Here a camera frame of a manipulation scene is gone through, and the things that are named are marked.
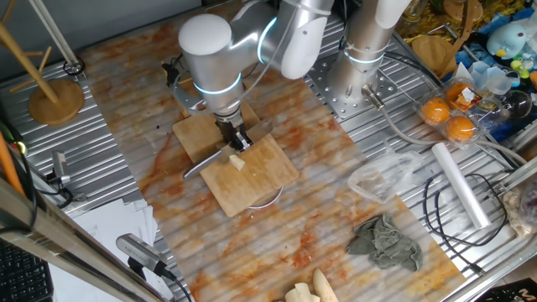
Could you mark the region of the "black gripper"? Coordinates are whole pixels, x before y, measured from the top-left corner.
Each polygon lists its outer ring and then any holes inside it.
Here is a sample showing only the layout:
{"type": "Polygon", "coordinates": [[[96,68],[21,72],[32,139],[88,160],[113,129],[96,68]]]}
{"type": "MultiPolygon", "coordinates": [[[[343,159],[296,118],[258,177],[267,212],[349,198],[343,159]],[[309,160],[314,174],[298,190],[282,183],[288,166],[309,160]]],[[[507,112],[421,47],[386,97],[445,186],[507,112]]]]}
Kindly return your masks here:
{"type": "Polygon", "coordinates": [[[245,151],[252,145],[242,118],[231,121],[216,120],[225,142],[235,150],[245,151]]]}

